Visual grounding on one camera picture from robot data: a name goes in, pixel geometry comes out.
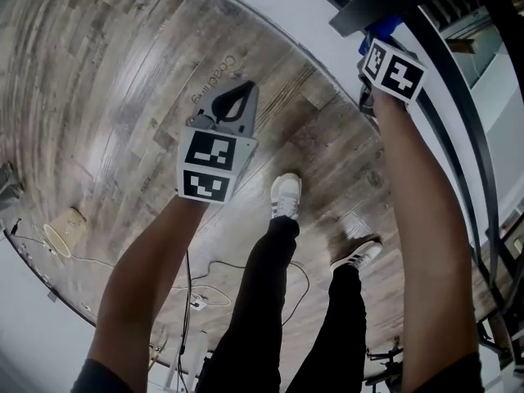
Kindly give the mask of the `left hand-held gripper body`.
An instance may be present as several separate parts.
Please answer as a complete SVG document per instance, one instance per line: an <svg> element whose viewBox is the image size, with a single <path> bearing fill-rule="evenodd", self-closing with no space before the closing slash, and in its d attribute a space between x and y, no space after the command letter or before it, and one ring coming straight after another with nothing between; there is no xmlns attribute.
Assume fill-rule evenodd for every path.
<svg viewBox="0 0 524 393"><path fill-rule="evenodd" d="M254 138L219 127L207 115L190 117L178 142L178 195L212 204L227 203L257 146Z"/></svg>

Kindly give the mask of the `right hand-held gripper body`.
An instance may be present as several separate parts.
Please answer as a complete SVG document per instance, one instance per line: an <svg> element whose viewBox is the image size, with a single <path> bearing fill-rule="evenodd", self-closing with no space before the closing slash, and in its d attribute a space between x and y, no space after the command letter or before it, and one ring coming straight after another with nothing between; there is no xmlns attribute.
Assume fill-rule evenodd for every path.
<svg viewBox="0 0 524 393"><path fill-rule="evenodd" d="M427 68L410 53L401 51L378 38L364 40L368 49L358 63L362 88L359 109L365 115L373 113L373 88L388 93L405 105L415 101L422 89Z"/></svg>

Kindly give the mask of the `blue cloth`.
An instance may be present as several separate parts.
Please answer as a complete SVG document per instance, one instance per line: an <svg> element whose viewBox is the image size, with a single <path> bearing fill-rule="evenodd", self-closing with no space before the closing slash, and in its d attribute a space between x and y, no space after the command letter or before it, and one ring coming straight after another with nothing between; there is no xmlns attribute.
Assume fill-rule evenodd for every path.
<svg viewBox="0 0 524 393"><path fill-rule="evenodd" d="M365 56L375 38L385 42L402 22L400 16L392 15L386 16L370 25L365 30L364 39L359 46L359 54Z"/></svg>

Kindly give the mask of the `wooden-topped black metal railing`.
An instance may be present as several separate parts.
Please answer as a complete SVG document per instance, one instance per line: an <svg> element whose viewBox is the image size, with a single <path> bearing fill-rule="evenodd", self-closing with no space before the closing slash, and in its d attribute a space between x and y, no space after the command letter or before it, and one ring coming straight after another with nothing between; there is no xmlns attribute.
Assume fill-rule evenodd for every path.
<svg viewBox="0 0 524 393"><path fill-rule="evenodd" d="M467 217L472 225L473 260L490 289L498 313L504 322L515 373L524 377L524 251L512 255L506 245L509 235L502 232L498 190L495 182L495 163L489 147L487 132L481 123L480 108L454 59L449 44L423 10L439 0L328 0L337 8L329 24L342 37L356 32L377 37L376 27L387 20L400 19L421 44L437 74L444 81L453 103L458 109L459 122L466 131L466 142L471 145L474 163L479 172L482 200L487 222L481 223L474 210L472 187L468 184L463 162L450 137L449 130L436 107L423 89L417 97L422 111L436 133L440 145L451 163L464 199ZM502 39L515 43L520 35L511 30L509 23L518 22L520 15L513 0L477 0L487 10L492 23L504 30Z"/></svg>

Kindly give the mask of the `person's left forearm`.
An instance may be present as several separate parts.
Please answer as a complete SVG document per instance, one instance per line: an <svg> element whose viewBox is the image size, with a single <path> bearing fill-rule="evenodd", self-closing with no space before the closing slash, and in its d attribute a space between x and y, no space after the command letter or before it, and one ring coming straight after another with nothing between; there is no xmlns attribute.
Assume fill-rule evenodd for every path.
<svg viewBox="0 0 524 393"><path fill-rule="evenodd" d="M110 275L88 357L109 368L132 391L147 389L152 327L208 206L174 197Z"/></svg>

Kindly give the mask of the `person's right forearm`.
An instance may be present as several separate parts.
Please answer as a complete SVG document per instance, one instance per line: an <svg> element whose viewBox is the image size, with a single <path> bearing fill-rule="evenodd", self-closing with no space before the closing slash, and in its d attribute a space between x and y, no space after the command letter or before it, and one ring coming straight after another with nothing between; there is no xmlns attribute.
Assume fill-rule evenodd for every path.
<svg viewBox="0 0 524 393"><path fill-rule="evenodd" d="M454 189L409 113L373 90L404 265L402 389L414 393L460 359L478 356L472 255Z"/></svg>

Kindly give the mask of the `white power strip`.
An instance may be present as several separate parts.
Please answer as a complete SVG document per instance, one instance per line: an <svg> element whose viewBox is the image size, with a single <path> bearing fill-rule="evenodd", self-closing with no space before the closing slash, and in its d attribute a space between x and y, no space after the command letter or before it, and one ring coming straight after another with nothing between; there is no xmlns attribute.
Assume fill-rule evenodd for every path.
<svg viewBox="0 0 524 393"><path fill-rule="evenodd" d="M201 311L205 308L226 308L232 304L232 300L230 299L230 297L215 287L212 287L209 285L196 285L196 286L192 286L192 289L194 288L202 288L208 291L212 291L215 294L218 294L219 296L221 296L224 300L222 303L213 303L213 302L210 302L210 300L207 297L197 292L192 291L192 293L190 294L189 305L194 310Z"/></svg>

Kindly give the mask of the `person's black trousers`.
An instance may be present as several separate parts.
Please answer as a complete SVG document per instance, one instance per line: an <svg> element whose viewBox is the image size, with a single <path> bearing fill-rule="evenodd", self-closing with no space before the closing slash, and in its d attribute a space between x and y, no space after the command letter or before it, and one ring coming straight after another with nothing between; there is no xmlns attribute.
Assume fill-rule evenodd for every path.
<svg viewBox="0 0 524 393"><path fill-rule="evenodd" d="M271 219L246 264L228 330L201 375L196 393L279 393L282 308L287 267L299 224ZM323 325L287 393L360 393L366 312L357 269L334 271Z"/></svg>

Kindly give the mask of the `beige waste bin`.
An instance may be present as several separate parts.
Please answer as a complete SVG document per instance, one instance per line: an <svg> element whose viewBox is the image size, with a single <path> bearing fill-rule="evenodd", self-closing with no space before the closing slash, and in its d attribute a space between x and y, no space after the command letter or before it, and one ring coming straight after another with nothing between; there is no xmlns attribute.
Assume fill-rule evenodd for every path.
<svg viewBox="0 0 524 393"><path fill-rule="evenodd" d="M87 221L75 208L69 208L51 223L44 224L43 231L51 248L57 254L70 258L87 232Z"/></svg>

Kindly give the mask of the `person's right white shoe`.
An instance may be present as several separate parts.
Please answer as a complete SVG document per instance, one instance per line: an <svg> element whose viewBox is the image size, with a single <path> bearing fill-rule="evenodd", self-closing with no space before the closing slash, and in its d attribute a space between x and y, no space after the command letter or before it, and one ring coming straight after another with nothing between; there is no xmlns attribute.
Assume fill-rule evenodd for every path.
<svg viewBox="0 0 524 393"><path fill-rule="evenodd" d="M376 240L360 243L357 247L349 249L342 254L337 254L330 261L330 270L333 273L343 265L349 265L360 271L373 262L382 252L383 245Z"/></svg>

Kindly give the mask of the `person's black shirt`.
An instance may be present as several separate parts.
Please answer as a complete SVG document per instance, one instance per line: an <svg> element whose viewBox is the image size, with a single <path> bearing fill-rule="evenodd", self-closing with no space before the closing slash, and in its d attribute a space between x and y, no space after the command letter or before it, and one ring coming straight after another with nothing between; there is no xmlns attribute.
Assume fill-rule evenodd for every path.
<svg viewBox="0 0 524 393"><path fill-rule="evenodd" d="M70 393L134 393L109 368L96 360L87 359ZM451 364L413 393L485 393L481 380L478 353L469 354Z"/></svg>

